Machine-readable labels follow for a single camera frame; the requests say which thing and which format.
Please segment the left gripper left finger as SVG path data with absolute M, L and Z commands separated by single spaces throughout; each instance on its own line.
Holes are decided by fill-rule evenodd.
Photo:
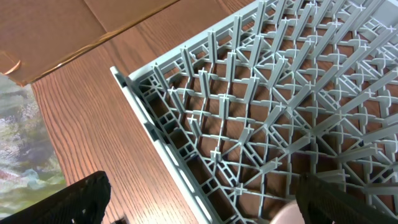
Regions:
M 100 170 L 2 219 L 1 223 L 101 223 L 110 197 L 109 179 Z

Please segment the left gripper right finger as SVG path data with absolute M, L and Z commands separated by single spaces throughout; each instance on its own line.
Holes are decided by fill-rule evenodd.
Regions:
M 300 175 L 295 198 L 306 224 L 397 224 L 397 219 L 360 202 L 309 173 Z

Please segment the white bowl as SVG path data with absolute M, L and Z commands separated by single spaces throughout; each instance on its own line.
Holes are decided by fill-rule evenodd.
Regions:
M 305 224 L 296 200 L 284 205 L 270 221 L 270 224 Z

